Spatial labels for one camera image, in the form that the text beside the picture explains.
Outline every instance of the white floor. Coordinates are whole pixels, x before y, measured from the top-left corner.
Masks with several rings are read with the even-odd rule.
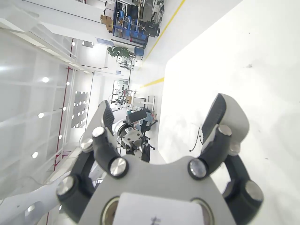
[[[218,2],[219,8],[229,3]],[[203,4],[205,12],[202,0],[186,0],[149,54],[157,40],[150,39],[143,65],[131,75],[140,96],[157,97],[151,144],[167,163],[189,155],[214,97],[231,95],[250,122],[241,158],[265,195],[252,224],[299,224],[300,0],[236,0],[218,15],[214,0]],[[152,152],[151,162],[161,163]],[[213,179],[223,191],[229,180],[224,167]]]

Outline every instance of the silver screw cap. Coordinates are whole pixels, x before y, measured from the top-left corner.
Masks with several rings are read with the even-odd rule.
[[[218,127],[218,130],[219,130],[219,132],[221,132],[225,136],[231,136],[232,135],[231,129],[227,125],[221,124]]]
[[[246,183],[245,189],[249,196],[254,200],[263,200],[263,192],[257,183],[253,182],[252,180],[249,180]]]
[[[65,177],[58,185],[56,194],[58,196],[66,194],[74,185],[74,179],[72,176]]]
[[[87,150],[91,149],[93,147],[93,139],[92,138],[87,138],[83,142],[80,143],[80,148],[82,151],[87,152]]]
[[[105,131],[105,129],[103,127],[99,126],[93,130],[92,135],[93,135],[93,137],[98,137],[98,136],[101,136],[104,133],[104,131]]]
[[[198,178],[203,178],[207,173],[204,163],[197,158],[190,161],[189,168],[192,174]]]
[[[127,162],[119,157],[115,159],[112,164],[110,165],[110,173],[112,176],[119,176],[124,173],[126,169]]]

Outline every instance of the floor marking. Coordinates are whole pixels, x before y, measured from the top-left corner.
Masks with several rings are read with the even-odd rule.
[[[153,47],[151,48],[151,50],[149,51],[148,55],[143,59],[141,66],[138,68],[138,71],[140,70],[140,68],[143,66],[143,63],[146,61],[146,59],[149,57],[149,55],[151,54],[152,50],[154,49],[154,47],[156,46],[156,44],[158,43],[158,41],[160,40],[160,38],[162,37],[162,35],[164,34],[164,32],[166,31],[166,29],[168,28],[168,26],[170,25],[170,23],[172,22],[172,20],[174,19],[174,17],[176,16],[176,14],[178,13],[179,9],[182,7],[182,5],[184,4],[186,0],[182,0],[181,3],[179,4],[178,8],[176,9],[176,11],[174,12],[174,14],[172,15],[171,19],[169,20],[169,22],[167,23],[166,27],[163,29],[163,31],[160,33],[157,41],[155,42],[155,44],[153,45]],[[164,77],[158,80],[155,80],[153,82],[150,82],[148,84],[145,84],[143,86],[141,86],[141,88],[150,86],[150,85],[154,85],[160,82],[164,81]]]
[[[160,82],[163,82],[165,80],[165,78],[161,78],[161,79],[158,79],[158,80],[155,80],[153,82],[150,82],[148,84],[145,84],[143,86],[141,86],[141,88],[145,88],[145,87],[148,87],[148,86],[151,86],[151,85],[154,85],[154,84],[157,84],[157,83],[160,83]]]

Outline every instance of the potted plant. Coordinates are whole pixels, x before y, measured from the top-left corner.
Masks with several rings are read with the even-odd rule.
[[[107,48],[108,54],[112,57],[133,58],[133,53],[126,47],[112,46]]]

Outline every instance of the ceiling light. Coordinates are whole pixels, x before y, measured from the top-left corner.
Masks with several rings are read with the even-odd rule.
[[[44,113],[43,112],[39,113],[38,117],[41,119],[42,117],[44,117]]]
[[[49,78],[48,78],[48,77],[44,77],[44,78],[42,79],[42,81],[45,82],[45,83],[47,83],[47,82],[49,81]]]
[[[37,156],[38,156],[38,152],[34,152],[34,153],[31,155],[31,157],[32,157],[33,159],[35,159]]]

